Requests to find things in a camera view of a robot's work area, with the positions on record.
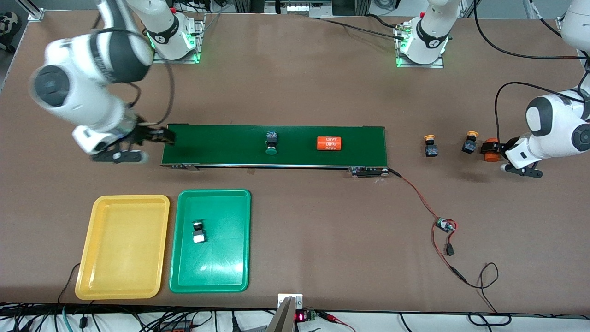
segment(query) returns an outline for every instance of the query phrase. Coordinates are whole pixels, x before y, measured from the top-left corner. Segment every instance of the orange battery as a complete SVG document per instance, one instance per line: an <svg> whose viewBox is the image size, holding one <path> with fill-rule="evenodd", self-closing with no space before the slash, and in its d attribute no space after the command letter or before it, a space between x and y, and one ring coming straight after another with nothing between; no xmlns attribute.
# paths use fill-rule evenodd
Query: orange battery
<svg viewBox="0 0 590 332"><path fill-rule="evenodd" d="M342 149L342 137L318 136L317 149L322 151L340 151Z"/></svg>

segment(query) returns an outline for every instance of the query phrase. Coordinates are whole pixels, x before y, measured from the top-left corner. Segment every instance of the robotic arm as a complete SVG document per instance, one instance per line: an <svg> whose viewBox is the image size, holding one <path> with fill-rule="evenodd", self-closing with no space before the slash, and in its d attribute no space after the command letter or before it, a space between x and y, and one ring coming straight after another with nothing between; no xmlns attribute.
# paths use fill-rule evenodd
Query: robotic arm
<svg viewBox="0 0 590 332"><path fill-rule="evenodd" d="M563 20L562 37L581 55L590 51L590 2L573 0ZM530 133L513 138L503 145L510 164L503 169L525 173L530 164L552 157L567 157L590 149L590 79L589 64L583 60L586 75L578 87L561 93L577 102L557 95L533 99L526 110Z"/></svg>
<svg viewBox="0 0 590 332"><path fill-rule="evenodd" d="M140 1L129 1L139 11ZM156 29L168 35L170 41L161 44L163 53L173 57L185 52L186 44L179 47L174 42L182 29L165 1L144 3L141 13L149 9L154 15L164 13L160 29L176 24L175 29L166 29L169 34ZM106 86L142 80L152 64L153 51L141 39L124 0L97 0L97 6L105 29L49 43L45 64L32 75L31 95L53 115L77 125L72 136L95 161L145 162L146 154L130 148L122 150L120 144L131 146L144 140L173 144L174 134L165 128L142 125L143 119ZM148 17L144 23L155 27L155 21L155 16Z"/></svg>
<svg viewBox="0 0 590 332"><path fill-rule="evenodd" d="M411 33L399 51L418 64L431 64L444 52L448 35L457 20L461 0L428 0L423 17L413 18Z"/></svg>

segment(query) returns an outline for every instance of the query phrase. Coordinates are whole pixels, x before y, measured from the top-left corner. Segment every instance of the work table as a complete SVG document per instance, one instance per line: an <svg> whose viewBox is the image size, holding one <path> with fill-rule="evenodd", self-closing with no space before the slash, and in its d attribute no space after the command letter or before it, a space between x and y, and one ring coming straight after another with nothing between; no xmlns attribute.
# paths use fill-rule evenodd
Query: work table
<svg viewBox="0 0 590 332"><path fill-rule="evenodd" d="M334 170L205 169L150 161L99 164L78 148L74 126L29 97L45 46L87 33L96 11L50 11L28 25L0 95L0 301L54 302L80 262L93 202L102 195L164 194L171 200L162 287L146 300L108 303L207 307L276 306L302 293L327 310L489 311L475 289L440 261L433 219L400 178L352 179ZM339 18L391 33L372 18ZM387 18L397 22L400 18ZM507 50L575 55L537 20L482 20ZM465 154L495 136L494 96L512 80L557 91L577 84L576 60L528 60L493 50L472 19L460 19L444 69L400 69L394 42L297 15L227 14L206 32L200 64L173 65L176 96L168 122L384 126L389 166L412 181L442 217L459 224L448 260L475 283L486 262L499 280L486 295L509 313L590 313L588 154L546 160L537 180L501 172ZM163 65L138 85L135 109L159 119L168 102ZM135 91L117 84L124 100ZM499 101L501 139L527 132L525 107L543 92L509 87ZM436 135L440 155L424 156ZM252 194L250 285L235 294L173 294L168 289L178 194L189 188L246 188ZM444 243L444 233L437 242ZM486 281L493 273L484 274ZM81 302L72 281L62 302Z"/></svg>

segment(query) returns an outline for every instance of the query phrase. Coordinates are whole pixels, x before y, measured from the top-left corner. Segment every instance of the electrical cable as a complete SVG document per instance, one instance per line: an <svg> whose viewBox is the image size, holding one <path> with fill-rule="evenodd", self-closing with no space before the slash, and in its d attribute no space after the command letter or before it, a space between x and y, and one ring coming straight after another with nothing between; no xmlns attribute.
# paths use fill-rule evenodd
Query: electrical cable
<svg viewBox="0 0 590 332"><path fill-rule="evenodd" d="M61 304L61 297L64 295L65 290L68 288L68 285L70 284L70 281L72 279L72 275L74 275L74 271L76 270L76 268L80 266L80 263L74 265L74 267L72 268L72 270L70 271L70 276L68 277L68 281L65 283L64 288L61 290L59 296L57 297L57 304Z"/></svg>
<svg viewBox="0 0 590 332"><path fill-rule="evenodd" d="M539 18L539 20L546 26L548 27L551 31L553 31L554 34L558 35L559 38L561 38L561 33L559 33L559 31L555 30L551 25L549 25L549 23L547 23L547 21L545 21L544 18Z"/></svg>
<svg viewBox="0 0 590 332"><path fill-rule="evenodd" d="M384 20L382 20L382 19L381 19L381 17L379 17L379 16L377 16L377 15L375 15L375 14L366 14L365 16L367 16L367 17L372 17L372 18L376 19L377 21L379 21L379 23L383 24L384 26L386 26L386 27L388 27L388 28L395 29L395 27L396 27L397 25L399 25L399 24L389 24L389 23L385 22Z"/></svg>
<svg viewBox="0 0 590 332"><path fill-rule="evenodd" d="M482 0L477 0L477 2L476 2L476 1L473 1L473 2L472 2L470 5L469 5L469 7L467 7L467 15L465 15L465 16L463 16L463 17L464 17L464 18L469 18L469 17L471 17L471 16L473 15L473 8L474 8L475 6L477 6L477 5L479 5L479 3L480 3L481 1L482 1Z"/></svg>
<svg viewBox="0 0 590 332"><path fill-rule="evenodd" d="M115 32L115 31L120 31L120 32L125 32L126 34L135 35L136 37L139 37L149 48L152 48L152 45L150 44L150 42L148 42L145 38L143 38L142 34L135 32L135 31L120 29L120 28L106 28L106 29L102 29L102 30L98 30L98 31L93 31L92 34L103 34L106 32ZM164 65L166 66L166 70L168 71L168 78L170 81L169 82L170 95L168 97L168 106L166 107L166 112L164 113L164 116L157 122L142 122L142 123L139 123L139 125L157 126L159 124L162 124L164 121L166 121L166 119L168 118L168 116L172 112L172 105L174 104L174 94L175 94L174 73L172 72L172 66L170 65L170 62L168 62L167 60L164 59Z"/></svg>
<svg viewBox="0 0 590 332"><path fill-rule="evenodd" d="M395 9L396 0L374 0L375 5L381 9Z"/></svg>
<svg viewBox="0 0 590 332"><path fill-rule="evenodd" d="M541 16L541 13L537 9L537 6L535 6L535 3L533 2L533 0L529 0L529 3L530 3L531 8L533 8L533 11L535 12L537 17L539 18L539 21L541 21L541 23L543 23L544 26L546 26L549 30L551 30L554 34L556 34L557 36L559 36L559 38L561 38L561 33L559 33L559 31L554 29L551 25L549 25L549 23L547 23L547 21L545 21L545 19Z"/></svg>
<svg viewBox="0 0 590 332"><path fill-rule="evenodd" d="M408 330L408 332L413 332L412 329L410 329L410 327L408 326L408 323L405 322L404 315L402 313L399 313L399 317L402 319L402 323L404 324L405 329Z"/></svg>
<svg viewBox="0 0 590 332"><path fill-rule="evenodd" d="M590 73L590 72L586 71L584 73L584 76L582 76L582 79L580 80L580 83L578 83L578 87L576 88L576 92L578 92L578 95L580 97L582 97L582 99L585 99L584 95L582 94L582 83L584 83L584 81L586 80L586 77L588 77L588 73Z"/></svg>
<svg viewBox="0 0 590 332"><path fill-rule="evenodd" d="M473 7L473 18L475 19L475 22L476 22L477 31L479 31L479 34L486 41L486 43L488 45L492 46L493 48L495 48L497 51L500 51L500 52L502 52L504 54L508 54L510 56L515 56L515 57L520 57L520 58L539 59L539 60L551 60L551 59L578 59L578 60L584 60L584 59L586 59L585 57L578 57L578 56L528 56L528 55L524 55L524 54L518 54L518 53L514 53L514 52L503 50L500 47L494 45L494 43L492 43L486 37L486 35L483 33L483 30L481 30L481 26L480 26L480 23L479 23L479 18L477 16L477 5L475 5Z"/></svg>
<svg viewBox="0 0 590 332"><path fill-rule="evenodd" d="M473 321L472 316L474 316L474 315L478 316L483 321L483 323L476 323L475 321ZM473 325L478 326L478 327L487 327L489 332L493 332L491 329L492 326L496 326L496 327L507 326L508 324L512 323L512 316L511 315L505 315L504 317L508 317L508 320L503 323L490 323L487 321L487 319L482 314L479 314L479 313L468 313L467 314L467 319L469 320L469 323L472 323Z"/></svg>
<svg viewBox="0 0 590 332"><path fill-rule="evenodd" d="M94 321L94 327L96 328L96 330L98 332L102 332L100 330L100 326L99 326L98 322L96 321L96 318L94 317L94 313L90 313L90 315L92 316L92 321Z"/></svg>
<svg viewBox="0 0 590 332"><path fill-rule="evenodd" d="M374 34L374 35L380 35L380 36L383 36L383 37L393 38L393 39L397 39L397 40L403 40L404 39L401 36L389 35L389 34L384 34L384 33L377 32L377 31L363 29L363 28L355 27L354 25L350 25L350 24L346 24L346 23L342 23L342 22L332 21L330 19L323 19L323 18L318 18L318 19L320 21L323 21L323 22L334 23L334 24L337 24L337 25L341 25L343 27L351 28L351 29L358 30L358 31L363 31L363 32L366 32L366 33Z"/></svg>
<svg viewBox="0 0 590 332"><path fill-rule="evenodd" d="M223 10L225 10L225 7L224 7L224 6L221 6L221 7L219 8L219 11L218 11L218 12L217 12L217 14L215 15L215 17L213 17L213 19L211 20L211 22L210 22L209 24L207 24L207 26L206 26L206 27L203 29L203 32L202 32L202 34L205 34L205 31L207 31L207 30L209 29L209 27L210 27L210 26L211 26L213 23L215 23L215 22L216 22L216 21L219 19L219 16L221 16L221 12L222 12Z"/></svg>
<svg viewBox="0 0 590 332"><path fill-rule="evenodd" d="M564 95L563 93L556 92L556 91L553 91L553 90L550 90L550 89L547 89L547 88L544 88L542 86L538 86L538 85L535 85L535 84L526 83L526 82L518 82L518 81L512 81L512 82L505 83L503 86L501 86L498 89L498 92L496 92L496 98L494 99L494 116L496 117L496 138L498 139L498 142L501 142L500 141L500 122L499 122L499 119L498 119L498 98L500 97L500 92L502 92L502 90L505 87L507 87L509 85L513 85L513 84L534 87L535 89L539 89L541 91L552 93L552 94L557 95L557 96L560 96L562 98L573 100L574 102L584 103L584 100L573 98L573 97L570 97L568 95Z"/></svg>
<svg viewBox="0 0 590 332"><path fill-rule="evenodd" d="M100 13L98 14L98 16L96 16L96 19L94 20L94 24L92 24L92 27L90 29L96 29L96 27L99 26L100 21L102 20L102 16L100 16Z"/></svg>
<svg viewBox="0 0 590 332"><path fill-rule="evenodd" d="M68 331L74 332L74 330L72 330L72 326L70 326L70 321L68 321L68 317L65 314L65 306L63 306L63 308L61 309L61 316L64 319L64 324Z"/></svg>
<svg viewBox="0 0 590 332"><path fill-rule="evenodd" d="M191 324L192 324L192 321L193 321L193 320L195 320L195 316L196 316L198 313L199 313L199 311L195 312L195 314L192 316L192 319L191 319ZM206 320L205 320L203 323L196 324L196 325L194 326L194 328L197 328L197 327L203 326L203 325L205 325L205 323L207 323L208 321L210 321L210 320L211 320L211 318L213 318L213 311L210 311L209 313L211 314L211 315L209 316L209 318L207 318L207 319L206 319Z"/></svg>
<svg viewBox="0 0 590 332"><path fill-rule="evenodd" d="M135 91L136 91L135 99L132 102L130 102L129 104L127 104L127 107L132 108L135 106L135 104L137 104L137 101L142 96L142 89L137 84L133 84L133 83L125 83L125 84L127 84L128 86L134 87Z"/></svg>
<svg viewBox="0 0 590 332"><path fill-rule="evenodd" d="M453 267L445 258L445 256L443 255L443 253L440 251L440 249L438 248L438 245L436 244L435 238L434 238L434 230L437 227L437 221L440 219L440 217L434 212L434 210L432 209L432 207L428 204L428 202L426 201L426 199L424 198L424 196L422 195L422 193L420 193L420 191L416 188L416 186L410 182L410 180L406 179L405 177L403 177L400 173L396 172L395 170L388 168L388 171L391 172L393 175L401 178L402 180L404 180L407 184L409 184L414 191L418 194L418 197L420 198L420 201L422 202L422 205L424 205L424 207L428 210L428 212L430 212L430 214L434 217L435 221L432 223L432 228L431 228L431 241L432 241L432 246L434 247L434 249L437 252L437 255L440 257L440 259L442 260L442 262L445 264L445 266L451 270L451 272L457 277L459 278L459 280L463 281L464 284L468 285L469 287L475 288L479 291L481 291L481 294L486 302L486 305L492 309L494 311L494 313L497 313L496 309L494 308L494 306L491 304L491 302L488 300L488 298L485 295L484 289L486 288L490 288L500 277L500 272L498 270L498 266L493 263L486 263L483 268L481 269L480 273L479 273L479 277L478 277L478 281L480 283L480 285L473 285L470 282L468 282L468 280L461 274L461 272L459 272L458 269L456 269L455 267ZM452 222L455 223L455 221L451 220L451 219L445 219L448 222ZM486 269L489 266L493 266L496 270L496 277L489 282L488 284L484 285L483 284L483 273L486 271Z"/></svg>

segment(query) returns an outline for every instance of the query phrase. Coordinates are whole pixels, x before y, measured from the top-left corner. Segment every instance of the yellow tray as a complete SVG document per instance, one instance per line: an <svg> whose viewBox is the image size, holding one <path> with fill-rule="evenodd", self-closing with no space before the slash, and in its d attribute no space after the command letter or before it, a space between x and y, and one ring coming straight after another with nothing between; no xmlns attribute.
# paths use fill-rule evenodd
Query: yellow tray
<svg viewBox="0 0 590 332"><path fill-rule="evenodd" d="M169 210L164 195L99 197L90 215L76 296L113 300L156 295Z"/></svg>

